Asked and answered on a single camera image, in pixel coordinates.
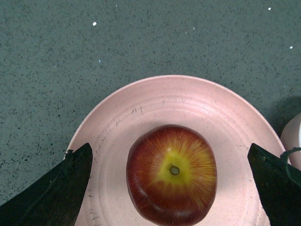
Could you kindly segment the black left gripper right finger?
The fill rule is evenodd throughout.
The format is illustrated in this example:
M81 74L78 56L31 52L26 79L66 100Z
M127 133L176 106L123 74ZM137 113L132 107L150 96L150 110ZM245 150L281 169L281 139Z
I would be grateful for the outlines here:
M272 226L301 224L301 171L288 163L295 147L276 157L252 143L248 161L265 213Z

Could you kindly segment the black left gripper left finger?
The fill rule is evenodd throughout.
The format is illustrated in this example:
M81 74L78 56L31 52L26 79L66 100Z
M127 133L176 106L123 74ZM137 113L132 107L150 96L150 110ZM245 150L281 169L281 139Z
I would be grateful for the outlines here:
M86 143L68 150L65 159L0 207L2 226L73 226L92 168L92 148Z

